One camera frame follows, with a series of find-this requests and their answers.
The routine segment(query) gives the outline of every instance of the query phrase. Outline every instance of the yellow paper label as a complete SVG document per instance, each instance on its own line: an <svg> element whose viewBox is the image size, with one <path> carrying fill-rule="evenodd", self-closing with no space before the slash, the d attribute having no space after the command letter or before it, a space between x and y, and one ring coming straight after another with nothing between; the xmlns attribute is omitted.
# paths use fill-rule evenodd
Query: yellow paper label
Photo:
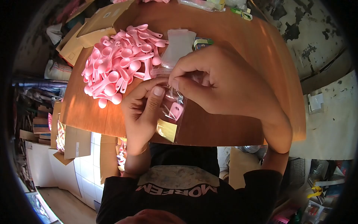
<svg viewBox="0 0 358 224"><path fill-rule="evenodd" d="M162 119L158 119L156 132L163 138L174 142L175 133L176 133L176 124L172 124Z"/></svg>

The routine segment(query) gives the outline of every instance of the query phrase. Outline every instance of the hand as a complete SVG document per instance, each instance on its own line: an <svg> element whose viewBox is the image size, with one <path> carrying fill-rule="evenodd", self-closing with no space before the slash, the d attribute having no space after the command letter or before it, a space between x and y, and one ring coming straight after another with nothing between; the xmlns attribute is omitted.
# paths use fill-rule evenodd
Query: hand
<svg viewBox="0 0 358 224"><path fill-rule="evenodd" d="M186 72L203 71L202 83ZM169 85L211 114L243 115L261 120L271 147L286 153L292 128L274 92L229 43L214 44L182 57L169 77Z"/></svg>
<svg viewBox="0 0 358 224"><path fill-rule="evenodd" d="M159 119L160 104L168 78L155 78L141 82L121 102L127 134L127 153L136 156L146 150Z"/></svg>

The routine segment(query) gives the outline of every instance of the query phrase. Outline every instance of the wrist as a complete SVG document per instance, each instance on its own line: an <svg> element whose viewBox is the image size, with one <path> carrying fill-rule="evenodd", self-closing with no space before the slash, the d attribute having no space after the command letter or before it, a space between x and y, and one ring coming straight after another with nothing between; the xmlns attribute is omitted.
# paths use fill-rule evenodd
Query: wrist
<svg viewBox="0 0 358 224"><path fill-rule="evenodd" d="M127 139L127 154L130 156L137 156L142 154L144 151L146 151L149 148L148 142L146 143L139 143L136 141L132 141L130 139Z"/></svg>

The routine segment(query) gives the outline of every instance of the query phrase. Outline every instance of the right hand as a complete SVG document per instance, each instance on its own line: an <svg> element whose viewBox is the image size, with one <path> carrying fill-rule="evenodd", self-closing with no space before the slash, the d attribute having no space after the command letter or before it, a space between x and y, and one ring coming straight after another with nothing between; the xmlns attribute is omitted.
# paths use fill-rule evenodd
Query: right hand
<svg viewBox="0 0 358 224"><path fill-rule="evenodd" d="M200 84L184 77L196 70L203 72ZM229 43L182 57L169 76L169 85L208 113L260 119L267 142L280 153L288 152L292 129L286 114L268 83Z"/></svg>

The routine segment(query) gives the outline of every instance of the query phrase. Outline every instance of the pile of pink spoons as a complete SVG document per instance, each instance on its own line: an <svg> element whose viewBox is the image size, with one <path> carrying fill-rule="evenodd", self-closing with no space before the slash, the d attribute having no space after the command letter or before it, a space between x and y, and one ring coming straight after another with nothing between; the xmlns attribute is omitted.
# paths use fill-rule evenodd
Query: pile of pink spoons
<svg viewBox="0 0 358 224"><path fill-rule="evenodd" d="M105 108L108 100L120 104L121 93L126 92L134 77L142 80L154 78L150 71L162 62L158 47L169 44L162 37L162 34L149 30L148 24L129 26L126 31L102 37L94 45L82 72L83 81L87 83L84 92L94 99L100 98L100 108ZM142 63L145 65L144 73L138 72Z"/></svg>

